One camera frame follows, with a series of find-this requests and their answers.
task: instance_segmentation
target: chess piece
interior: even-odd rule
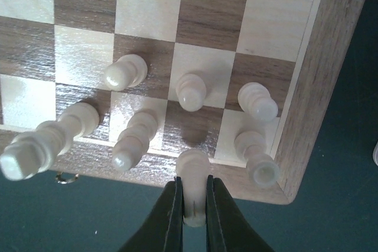
[[[147,76],[147,64],[136,54],[127,54],[105,69],[105,84],[113,91],[139,85]]]
[[[261,122],[270,122],[278,114],[278,106],[266,87],[259,83],[247,83],[237,96],[244,112]]]
[[[263,136],[254,131],[241,133],[234,141],[238,158],[247,162],[249,179],[257,186],[267,188],[279,178],[279,167],[265,154],[266,143]]]
[[[200,76],[183,75],[176,84],[176,95],[181,107],[188,112],[199,110],[206,97],[206,85]]]
[[[210,174],[208,156],[197,149],[186,150],[177,158],[176,174],[184,193],[184,223],[201,227],[206,223],[206,182]]]
[[[58,121],[45,121],[35,131],[17,135],[0,156],[0,168],[9,180],[27,179],[48,170],[58,155],[66,153],[73,138],[91,134],[99,114],[87,103],[65,109]]]
[[[158,122],[151,114],[135,113],[113,148],[114,168],[118,171],[128,171],[135,167],[147,153],[149,142],[155,137],[157,130]]]

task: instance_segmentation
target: metal hook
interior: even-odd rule
[[[74,177],[71,177],[71,178],[63,178],[61,177],[63,175],[63,171],[58,171],[57,172],[57,175],[55,176],[55,180],[59,183],[59,184],[69,184],[69,183],[72,183],[72,182],[75,182],[77,181],[77,179],[79,178],[79,175],[78,174],[75,174]]]

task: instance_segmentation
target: wooden edge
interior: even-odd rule
[[[17,132],[0,130],[0,152],[17,134]],[[136,168],[120,173],[111,164],[111,149],[103,145],[75,142],[65,155],[57,157],[51,170],[159,187],[164,187],[176,176],[176,158],[151,154],[143,156]],[[211,174],[223,180],[234,198],[274,204],[288,203],[278,184],[269,189],[253,186],[249,182],[245,168],[214,163],[211,164]]]
[[[321,0],[276,161],[288,202],[299,190],[364,0]]]

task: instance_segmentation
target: chessboard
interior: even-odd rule
[[[322,1],[0,0],[1,148],[17,132],[55,120],[75,102],[88,102],[99,111],[100,125],[59,156],[54,170],[164,186],[175,176],[176,157],[197,148],[209,155],[212,174],[234,197],[287,204],[301,183],[342,63],[337,58],[324,67],[319,57],[308,58],[320,50],[315,42],[321,42],[316,36]],[[328,11],[340,11],[342,4]],[[361,4],[351,4],[358,14]],[[136,87],[110,91],[104,70],[125,54],[146,61],[147,78]],[[335,72],[327,77],[331,67]],[[316,70],[322,68],[325,78],[317,81]],[[208,88],[204,107],[196,112],[183,110],[174,91],[187,72],[200,73]],[[267,87],[279,107],[278,117],[259,129],[281,169],[271,189],[249,182],[245,162],[234,151],[236,135],[253,127],[237,102],[248,82]],[[315,117],[304,111],[308,106],[318,112]],[[157,135],[138,166],[119,173],[111,166],[112,146],[142,108],[158,114]],[[305,126],[313,126],[313,133],[300,144]]]

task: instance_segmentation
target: wooden frame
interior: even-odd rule
[[[321,0],[315,24],[295,87],[288,117],[276,153],[281,179],[269,189],[254,187],[243,168],[212,164],[235,198],[274,204],[292,202],[299,190],[311,151],[343,64],[364,0]],[[16,132],[0,130],[0,150]],[[175,176],[175,158],[146,155],[127,174],[110,164],[110,147],[76,142],[59,156],[52,170],[152,186],[164,186]]]

